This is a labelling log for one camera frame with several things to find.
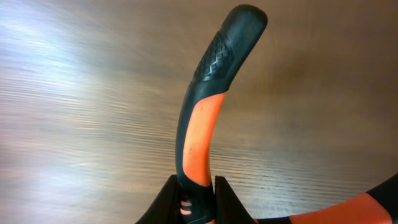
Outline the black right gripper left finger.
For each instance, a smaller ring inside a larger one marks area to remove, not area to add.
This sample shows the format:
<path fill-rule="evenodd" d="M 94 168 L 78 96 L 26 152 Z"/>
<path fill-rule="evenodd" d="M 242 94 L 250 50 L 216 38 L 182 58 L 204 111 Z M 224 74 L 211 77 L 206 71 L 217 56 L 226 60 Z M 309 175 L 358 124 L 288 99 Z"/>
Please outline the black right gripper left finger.
<path fill-rule="evenodd" d="M 136 224 L 181 224 L 178 180 L 171 175 Z"/>

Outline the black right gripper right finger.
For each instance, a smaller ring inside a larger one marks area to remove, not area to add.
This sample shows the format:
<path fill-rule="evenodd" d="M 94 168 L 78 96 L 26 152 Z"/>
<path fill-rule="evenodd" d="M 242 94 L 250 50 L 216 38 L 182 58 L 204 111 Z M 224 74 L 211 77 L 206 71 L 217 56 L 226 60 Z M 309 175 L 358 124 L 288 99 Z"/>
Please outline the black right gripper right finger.
<path fill-rule="evenodd" d="M 215 177 L 216 224 L 256 224 L 225 177 Z"/>

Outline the orange black pliers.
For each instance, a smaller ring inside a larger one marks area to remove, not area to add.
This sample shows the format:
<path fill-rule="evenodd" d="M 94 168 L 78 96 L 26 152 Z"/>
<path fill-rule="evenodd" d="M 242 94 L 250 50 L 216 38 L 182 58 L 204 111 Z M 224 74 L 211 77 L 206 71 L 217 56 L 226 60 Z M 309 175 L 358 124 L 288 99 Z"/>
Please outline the orange black pliers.
<path fill-rule="evenodd" d="M 180 113 L 175 165 L 180 214 L 185 223 L 216 223 L 215 184 L 211 181 L 210 142 L 229 87 L 267 25 L 259 8 L 233 8 L 195 70 Z M 397 177 L 329 208 L 270 223 L 396 223 Z"/>

